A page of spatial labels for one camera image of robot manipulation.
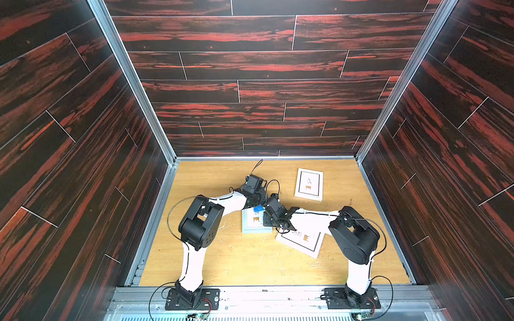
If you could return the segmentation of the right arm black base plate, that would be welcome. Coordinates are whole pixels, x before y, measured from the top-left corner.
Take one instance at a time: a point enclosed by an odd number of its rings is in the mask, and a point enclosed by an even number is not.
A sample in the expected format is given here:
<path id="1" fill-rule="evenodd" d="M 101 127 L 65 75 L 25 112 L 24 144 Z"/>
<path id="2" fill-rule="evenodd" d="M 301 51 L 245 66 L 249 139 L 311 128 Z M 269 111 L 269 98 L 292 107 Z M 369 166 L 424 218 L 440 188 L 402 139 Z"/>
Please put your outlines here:
<path id="1" fill-rule="evenodd" d="M 320 298 L 329 310 L 377 310 L 381 308 L 375 288 L 369 287 L 364 294 L 358 294 L 347 286 L 325 288 Z"/>

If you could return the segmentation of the cream white picture frame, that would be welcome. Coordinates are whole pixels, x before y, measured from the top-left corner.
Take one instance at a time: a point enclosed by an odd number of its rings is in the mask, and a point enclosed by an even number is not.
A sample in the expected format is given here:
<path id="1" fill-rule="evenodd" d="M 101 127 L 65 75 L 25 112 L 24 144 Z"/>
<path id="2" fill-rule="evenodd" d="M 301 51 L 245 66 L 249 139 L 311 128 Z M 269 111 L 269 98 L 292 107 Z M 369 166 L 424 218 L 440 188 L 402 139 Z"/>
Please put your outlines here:
<path id="1" fill-rule="evenodd" d="M 329 224 L 338 216 L 336 211 L 319 212 L 299 209 L 291 219 L 294 230 L 277 235 L 279 243 L 317 259 Z"/>

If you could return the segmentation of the light blue picture frame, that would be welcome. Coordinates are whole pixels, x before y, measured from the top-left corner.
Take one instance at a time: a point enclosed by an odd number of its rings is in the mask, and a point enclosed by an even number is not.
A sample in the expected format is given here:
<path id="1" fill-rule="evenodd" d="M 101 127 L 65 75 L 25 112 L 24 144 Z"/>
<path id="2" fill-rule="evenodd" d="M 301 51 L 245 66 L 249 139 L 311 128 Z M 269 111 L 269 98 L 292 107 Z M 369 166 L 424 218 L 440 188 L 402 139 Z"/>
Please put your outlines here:
<path id="1" fill-rule="evenodd" d="M 242 211 L 243 234 L 267 234 L 272 233 L 272 227 L 264 226 L 264 212 L 255 213 L 253 208 Z"/>

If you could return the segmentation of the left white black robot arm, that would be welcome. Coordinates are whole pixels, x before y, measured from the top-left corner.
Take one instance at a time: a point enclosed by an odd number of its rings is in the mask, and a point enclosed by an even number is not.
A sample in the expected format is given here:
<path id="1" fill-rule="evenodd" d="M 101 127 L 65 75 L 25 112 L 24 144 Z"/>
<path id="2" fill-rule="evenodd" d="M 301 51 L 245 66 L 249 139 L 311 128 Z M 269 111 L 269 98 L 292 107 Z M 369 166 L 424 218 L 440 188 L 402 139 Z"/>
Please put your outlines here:
<path id="1" fill-rule="evenodd" d="M 175 290 L 182 300 L 195 306 L 201 299 L 206 250 L 214 241 L 223 216 L 260 206 L 265 201 L 264 187 L 240 187 L 215 198 L 195 197 L 179 224 L 184 253 L 182 273 L 175 283 Z"/>

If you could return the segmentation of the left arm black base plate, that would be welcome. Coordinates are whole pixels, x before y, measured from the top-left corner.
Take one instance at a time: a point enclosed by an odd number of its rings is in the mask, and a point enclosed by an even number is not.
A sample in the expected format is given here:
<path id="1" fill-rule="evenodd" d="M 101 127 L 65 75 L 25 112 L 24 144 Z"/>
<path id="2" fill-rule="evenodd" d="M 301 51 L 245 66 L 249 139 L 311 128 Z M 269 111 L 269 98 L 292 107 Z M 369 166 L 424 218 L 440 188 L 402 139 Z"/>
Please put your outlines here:
<path id="1" fill-rule="evenodd" d="M 218 310 L 220 289 L 200 288 L 195 292 L 179 291 L 172 288 L 166 298 L 167 311 L 178 310 Z"/>

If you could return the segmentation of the blue microfiber cloth black trim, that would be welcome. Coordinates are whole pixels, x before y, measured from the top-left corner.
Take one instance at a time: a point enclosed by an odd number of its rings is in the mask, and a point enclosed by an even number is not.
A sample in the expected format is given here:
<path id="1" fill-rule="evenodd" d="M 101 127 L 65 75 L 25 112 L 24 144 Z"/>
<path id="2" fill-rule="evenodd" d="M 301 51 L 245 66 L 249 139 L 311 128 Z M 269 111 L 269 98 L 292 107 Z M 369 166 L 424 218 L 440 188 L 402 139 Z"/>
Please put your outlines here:
<path id="1" fill-rule="evenodd" d="M 262 205 L 258 205 L 253 208 L 255 213 L 264 212 L 264 207 Z"/>

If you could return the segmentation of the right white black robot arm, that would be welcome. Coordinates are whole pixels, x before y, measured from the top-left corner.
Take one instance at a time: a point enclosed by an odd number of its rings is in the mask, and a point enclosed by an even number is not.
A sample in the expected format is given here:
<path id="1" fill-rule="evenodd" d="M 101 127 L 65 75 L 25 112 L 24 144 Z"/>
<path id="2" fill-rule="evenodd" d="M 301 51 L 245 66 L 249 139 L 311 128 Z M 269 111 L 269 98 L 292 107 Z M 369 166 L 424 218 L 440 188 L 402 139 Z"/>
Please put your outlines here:
<path id="1" fill-rule="evenodd" d="M 348 260 L 348 295 L 362 296 L 371 286 L 370 272 L 380 233 L 353 207 L 319 212 L 282 205 L 264 206 L 264 225 L 277 229 L 279 239 L 317 257 L 323 238 L 331 235 Z"/>

